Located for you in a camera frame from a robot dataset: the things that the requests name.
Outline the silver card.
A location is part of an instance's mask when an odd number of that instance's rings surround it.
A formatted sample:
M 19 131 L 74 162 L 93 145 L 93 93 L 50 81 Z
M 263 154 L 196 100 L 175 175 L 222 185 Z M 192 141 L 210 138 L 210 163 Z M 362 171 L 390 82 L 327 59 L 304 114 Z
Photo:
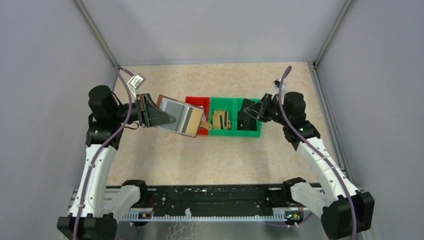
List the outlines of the silver card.
M 170 132 L 180 132 L 182 125 L 182 118 L 188 108 L 187 104 L 177 102 L 175 100 L 165 99 L 160 104 L 160 109 L 170 116 L 175 118 L 175 122 L 171 124 L 158 126 L 159 129 L 163 129 Z

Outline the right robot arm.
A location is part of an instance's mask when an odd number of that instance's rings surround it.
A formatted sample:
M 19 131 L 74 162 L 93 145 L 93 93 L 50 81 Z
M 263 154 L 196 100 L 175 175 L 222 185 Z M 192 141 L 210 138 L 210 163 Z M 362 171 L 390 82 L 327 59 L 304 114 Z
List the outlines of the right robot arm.
M 317 177 L 322 191 L 300 177 L 283 182 L 281 199 L 284 204 L 295 206 L 299 203 L 307 207 L 319 217 L 325 233 L 334 240 L 355 237 L 371 228 L 373 196 L 351 183 L 329 155 L 319 131 L 306 119 L 303 94 L 292 91 L 279 100 L 266 93 L 258 102 L 244 100 L 240 112 L 245 119 L 282 125 L 285 139 Z

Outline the brown leather card holder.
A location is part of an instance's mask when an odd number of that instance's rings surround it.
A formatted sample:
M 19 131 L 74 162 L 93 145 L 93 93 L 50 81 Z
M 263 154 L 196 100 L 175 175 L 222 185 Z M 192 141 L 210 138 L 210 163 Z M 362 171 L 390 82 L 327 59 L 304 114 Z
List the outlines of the brown leather card holder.
M 171 122 L 157 126 L 158 129 L 174 134 L 195 138 L 199 129 L 210 131 L 206 109 L 203 105 L 193 105 L 165 95 L 159 95 L 156 107 L 171 117 Z

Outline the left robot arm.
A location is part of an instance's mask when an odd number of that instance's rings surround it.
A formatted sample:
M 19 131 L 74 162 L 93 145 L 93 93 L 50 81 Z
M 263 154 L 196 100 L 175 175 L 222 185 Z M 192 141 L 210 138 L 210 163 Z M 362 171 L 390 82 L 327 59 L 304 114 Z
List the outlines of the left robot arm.
M 130 208 L 145 207 L 151 200 L 145 181 L 126 180 L 105 202 L 110 168 L 125 126 L 138 122 L 144 128 L 158 127 L 176 119 L 157 108 L 148 93 L 120 104 L 108 86 L 99 85 L 88 96 L 91 114 L 84 169 L 69 213 L 58 218 L 56 227 L 69 240 L 113 240 L 118 223 Z

